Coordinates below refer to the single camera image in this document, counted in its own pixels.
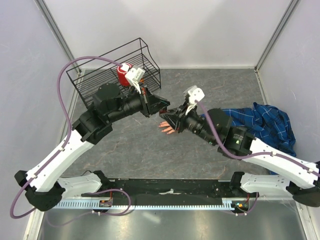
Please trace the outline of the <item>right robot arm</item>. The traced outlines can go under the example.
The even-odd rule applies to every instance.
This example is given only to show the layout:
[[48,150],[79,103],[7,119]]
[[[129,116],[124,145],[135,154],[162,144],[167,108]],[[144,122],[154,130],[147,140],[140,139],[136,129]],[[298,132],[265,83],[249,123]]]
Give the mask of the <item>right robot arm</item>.
[[178,133],[189,130],[230,159],[255,164],[275,172],[254,175],[235,172],[229,191],[235,197],[259,193],[267,197],[292,197],[309,206],[320,205],[320,164],[292,157],[253,136],[241,127],[232,126],[232,119],[222,109],[213,108],[203,116],[187,107],[161,110],[159,116]]

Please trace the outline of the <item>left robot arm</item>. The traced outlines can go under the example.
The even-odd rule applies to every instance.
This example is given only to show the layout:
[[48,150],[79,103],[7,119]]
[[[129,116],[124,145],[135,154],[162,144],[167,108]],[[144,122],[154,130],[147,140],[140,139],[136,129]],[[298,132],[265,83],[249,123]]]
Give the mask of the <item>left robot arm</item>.
[[115,83],[101,85],[92,96],[93,102],[73,123],[64,140],[37,166],[20,170],[15,179],[25,186],[25,197],[36,209],[45,212],[62,199],[82,194],[106,196],[109,180],[96,170],[88,175],[62,177],[65,170],[86,151],[90,150],[112,130],[112,124],[135,113],[149,117],[165,111],[170,102],[144,87],[123,95]]

